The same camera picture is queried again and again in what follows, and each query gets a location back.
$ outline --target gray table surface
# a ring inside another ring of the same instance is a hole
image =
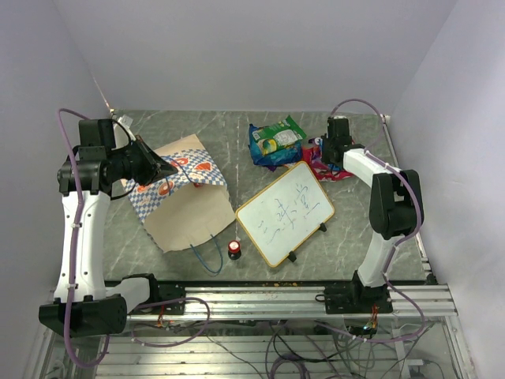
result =
[[[132,131],[140,134],[153,149],[179,138],[196,134],[223,173],[232,206],[237,209],[253,195],[279,177],[285,168],[270,172],[254,166],[248,149],[249,123],[270,125],[287,113],[238,111],[118,111],[133,118]],[[309,137],[325,133],[327,113],[294,112],[293,119]],[[367,145],[382,133],[376,116],[348,114],[356,142]],[[392,163],[384,138],[373,152]],[[119,280],[133,273],[152,272],[159,280],[344,280],[350,279],[363,259],[372,237],[368,222],[370,189],[357,178],[323,182],[322,186],[335,206],[335,215],[327,222],[327,232],[317,232],[296,251],[294,263],[286,260],[270,268],[237,222],[222,231],[217,240],[225,255],[223,270],[210,276],[192,250],[164,253],[151,240],[140,223],[128,198],[113,201],[105,229],[104,276]],[[242,257],[231,261],[227,256],[230,240],[241,240]],[[219,267],[214,242],[198,247],[208,265]],[[397,253],[391,278],[425,278],[415,240],[406,242]]]

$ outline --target whiteboard frame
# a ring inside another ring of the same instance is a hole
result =
[[[328,203],[330,203],[330,206],[331,206],[331,209],[333,210],[331,212],[331,214],[329,215],[329,217],[327,217],[324,221],[321,221],[321,223],[326,223],[331,217],[333,217],[335,215],[335,206],[333,205],[333,203],[331,202],[330,198],[328,197],[328,195],[326,194],[326,191],[324,190],[324,188],[322,187],[321,183],[319,182],[319,180],[316,178],[316,176],[314,175],[314,173],[312,172],[312,168],[310,168],[310,166],[304,161],[300,161],[298,162],[297,164],[295,164],[294,166],[292,166],[288,171],[286,171],[284,174],[282,174],[281,176],[279,176],[276,180],[274,180],[272,183],[270,183],[268,186],[266,186],[265,188],[263,188],[260,192],[258,192],[256,195],[254,195],[253,197],[251,197],[249,200],[247,200],[243,205],[241,205],[236,211],[235,211],[235,217],[237,218],[237,221],[240,223],[242,229],[245,231],[245,233],[249,236],[249,239],[252,241],[252,243],[254,244],[254,246],[256,247],[256,249],[260,252],[261,254],[261,257],[263,257],[264,261],[267,262],[267,265],[269,265],[270,267],[274,268],[274,267],[277,267],[279,266],[281,263],[283,263],[285,261],[286,258],[288,258],[288,256],[290,255],[290,252],[288,252],[288,254],[286,254],[286,256],[284,258],[282,258],[278,264],[276,265],[271,265],[270,262],[268,261],[268,259],[265,257],[265,255],[263,254],[263,251],[261,251],[260,247],[258,246],[258,244],[256,243],[256,241],[254,240],[254,238],[251,236],[251,234],[248,232],[247,228],[245,227],[245,225],[241,222],[240,218],[238,217],[238,213],[243,209],[245,208],[251,201],[253,201],[254,199],[256,199],[258,196],[260,196],[263,192],[266,192],[270,187],[272,187],[276,182],[278,182],[279,180],[281,180],[282,178],[284,178],[286,175],[288,175],[292,170],[294,170],[295,167],[298,167],[299,165],[301,164],[304,164],[310,171],[310,174],[312,175],[312,177],[314,178],[314,180],[316,181],[317,185],[321,188],[321,191],[323,192],[324,196],[326,197],[326,199],[328,200]],[[307,237],[305,237],[303,240],[300,241],[300,243],[298,243],[298,245],[296,245],[291,251],[295,251],[296,249],[298,249],[298,247],[300,247],[300,245],[307,241],[311,235],[313,235],[314,233],[316,233],[318,230],[319,230],[320,226],[316,227],[316,229],[314,229],[313,231],[311,231]]]

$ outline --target green snack bag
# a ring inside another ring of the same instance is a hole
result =
[[[287,116],[285,120],[279,121],[274,125],[265,126],[252,132],[252,138],[258,144],[261,154],[266,156],[277,150],[287,148],[296,141],[303,140],[307,134],[300,126]]]

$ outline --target wall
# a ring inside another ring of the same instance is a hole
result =
[[[53,2],[3,1],[0,35],[0,367],[19,378],[62,259],[56,173],[66,153],[54,111],[107,108]],[[77,142],[77,120],[64,121]]]
[[[112,107],[329,111],[363,97],[388,114],[455,4],[55,2]]]
[[[505,2],[460,0],[392,116],[419,170],[422,237],[447,281],[482,378],[503,377]]]

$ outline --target checkered pattern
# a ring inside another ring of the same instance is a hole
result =
[[[162,156],[162,158],[176,167],[178,173],[168,176],[166,180],[160,180],[148,187],[138,186],[129,195],[129,199],[142,223],[144,223],[145,219],[161,205],[163,200],[191,182],[210,184],[213,186],[226,186],[223,174],[221,174],[221,171],[219,171],[207,150],[181,150],[180,152],[174,153],[172,156]],[[182,169],[184,169],[191,181],[188,180]],[[167,182],[170,183],[170,191],[165,193]],[[135,186],[135,182],[133,180],[128,181],[125,185],[125,191],[130,191],[133,186]]]

